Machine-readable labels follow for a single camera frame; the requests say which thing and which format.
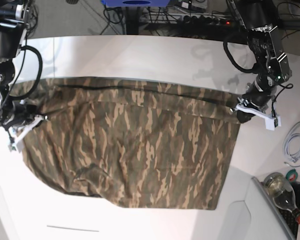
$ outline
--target metal bracket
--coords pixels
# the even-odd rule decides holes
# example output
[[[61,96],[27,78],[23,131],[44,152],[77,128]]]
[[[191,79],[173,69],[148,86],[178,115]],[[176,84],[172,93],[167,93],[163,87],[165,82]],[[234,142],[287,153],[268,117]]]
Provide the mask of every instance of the metal bracket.
[[[281,127],[281,117],[277,115],[276,117],[272,117],[271,114],[267,115],[261,111],[258,111],[254,108],[245,107],[242,103],[238,103],[234,110],[241,111],[248,114],[254,114],[260,118],[265,120],[265,128],[268,130],[274,131],[276,127]]]
[[[25,127],[23,127],[22,133],[18,136],[16,136],[13,141],[10,142],[9,144],[9,150],[10,152],[12,151],[18,151],[19,153],[23,150],[24,148],[24,143],[23,143],[23,139],[25,138],[25,136],[32,130],[34,129],[41,121],[46,120],[46,118],[42,115],[35,115],[34,116],[34,120],[26,125]]]

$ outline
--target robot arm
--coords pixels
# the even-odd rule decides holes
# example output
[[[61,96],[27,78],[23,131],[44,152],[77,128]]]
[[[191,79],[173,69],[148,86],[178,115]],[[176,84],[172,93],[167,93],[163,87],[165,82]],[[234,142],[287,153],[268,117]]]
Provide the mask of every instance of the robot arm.
[[[253,116],[259,116],[265,119],[267,129],[274,130],[281,125],[280,116],[277,115],[274,104],[270,115],[266,115],[265,110],[271,99],[275,101],[277,86],[282,86],[292,76],[277,25],[276,8],[271,0],[229,0],[229,2],[229,8],[233,10],[243,29],[238,34],[246,37],[256,64],[252,69],[243,69],[235,63],[228,50],[231,36],[225,39],[224,50],[238,70],[258,74],[254,83],[238,100],[238,105],[233,111],[237,112],[237,118],[241,123],[251,120]]]
[[[33,0],[0,0],[0,125],[9,133],[10,148],[21,150],[22,138],[33,129],[44,116],[37,107],[28,105],[26,99],[36,88],[42,73],[40,53],[31,46],[22,46],[27,36],[27,26],[33,10]],[[34,52],[39,60],[39,71],[34,86],[23,96],[10,96],[15,78],[13,58],[21,51]],[[23,130],[19,135],[16,130]]]

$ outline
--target camouflage shirt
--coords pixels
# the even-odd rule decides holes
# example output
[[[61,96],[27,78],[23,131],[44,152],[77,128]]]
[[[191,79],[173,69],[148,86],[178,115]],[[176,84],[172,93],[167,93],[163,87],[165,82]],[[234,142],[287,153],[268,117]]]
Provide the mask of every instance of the camouflage shirt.
[[[126,208],[214,210],[240,128],[229,111],[236,97],[149,81],[42,80],[29,102],[49,121],[24,139],[24,162],[65,194]]]

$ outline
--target floor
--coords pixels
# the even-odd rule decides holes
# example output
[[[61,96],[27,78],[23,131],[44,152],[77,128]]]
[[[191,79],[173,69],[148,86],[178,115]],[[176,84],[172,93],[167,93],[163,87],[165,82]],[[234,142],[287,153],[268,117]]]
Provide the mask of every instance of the floor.
[[[208,12],[223,12],[227,9],[225,0],[207,1]],[[284,0],[273,1],[278,4]],[[67,4],[66,0],[36,0],[36,4],[39,8],[39,21],[33,38],[99,35],[107,25],[100,0],[79,0],[77,5]],[[281,11],[287,10],[286,6],[282,6]],[[121,33],[121,27],[113,25],[104,35],[114,35],[115,31]],[[286,37],[282,43],[287,53],[300,56],[299,32]]]

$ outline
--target black cable bundle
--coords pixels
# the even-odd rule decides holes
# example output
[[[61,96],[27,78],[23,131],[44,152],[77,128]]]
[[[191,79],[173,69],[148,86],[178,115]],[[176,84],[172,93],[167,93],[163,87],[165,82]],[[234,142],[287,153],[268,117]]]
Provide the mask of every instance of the black cable bundle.
[[[41,78],[41,74],[42,74],[42,70],[43,70],[43,60],[42,60],[40,52],[37,49],[35,49],[32,46],[26,45],[26,46],[23,46],[21,48],[21,50],[23,50],[23,51],[29,50],[37,56],[38,61],[39,61],[39,70],[38,70],[36,79],[34,81],[33,86],[31,87],[31,89],[27,93],[25,93],[24,95],[21,95],[21,96],[8,96],[12,101],[20,101],[20,100],[28,98],[36,90],[36,88],[40,82],[40,78]]]
[[[102,35],[102,34],[105,33],[105,31],[110,26],[110,24],[121,24],[122,34],[123,35],[126,34],[126,28],[125,28],[125,24],[123,22],[123,19],[124,19],[125,15],[124,15],[124,12],[122,11],[121,7],[107,7],[106,5],[104,5],[103,16],[107,20],[107,25],[102,30],[102,32],[100,33],[100,35]]]
[[[238,63],[236,63],[234,57],[232,56],[231,52],[229,51],[228,48],[228,43],[229,41],[235,37],[235,36],[242,36],[244,38],[246,38],[247,36],[245,36],[244,33],[240,32],[240,31],[236,31],[231,33],[230,35],[228,35],[227,37],[225,37],[224,41],[223,41],[223,49],[225,51],[225,54],[227,55],[227,57],[229,58],[230,62],[232,63],[232,65],[238,69],[239,71],[245,73],[245,74],[258,74],[261,71],[261,68],[259,66],[259,64],[256,62],[252,68],[250,69],[245,69],[243,67],[241,67]]]
[[[280,2],[277,6],[276,6],[276,13],[277,13],[277,16],[279,17],[280,15],[287,15],[287,16],[296,16],[296,17],[300,17],[300,15],[297,15],[297,14],[292,14],[292,13],[279,13],[279,7],[282,5],[282,4],[287,4],[287,5],[292,5],[292,6],[295,6],[297,8],[300,9],[300,6],[293,3],[293,2],[287,2],[287,1],[283,1],[283,2]],[[285,38],[288,38],[290,35],[292,34],[295,34],[297,32],[300,32],[300,30],[296,30],[296,31],[293,31],[291,33],[287,33],[283,38],[281,38],[281,40],[285,39]]]
[[[161,12],[161,7],[159,7],[159,10],[158,10],[158,14],[157,14],[157,16],[156,16],[156,19],[154,20],[154,22],[153,22],[153,19],[152,19],[152,16],[151,16],[151,13],[153,13],[152,11],[151,11],[151,8],[150,7],[148,7],[148,12],[149,12],[149,17],[150,17],[150,22],[153,24],[155,24],[157,21],[158,21],[158,19],[159,19],[159,16],[160,16],[160,12]],[[158,32],[158,30],[156,29],[156,30],[154,30],[155,32],[156,32],[156,34],[158,34],[158,36],[161,36],[160,34],[159,34],[159,32]]]
[[[38,21],[39,21],[39,10],[38,10],[38,6],[34,4],[33,1],[30,2],[30,7],[33,8],[32,12],[31,12],[31,16],[30,16],[30,20],[29,20],[29,24],[27,27],[27,33],[26,36],[27,38],[32,38],[35,34],[35,31],[38,28]]]

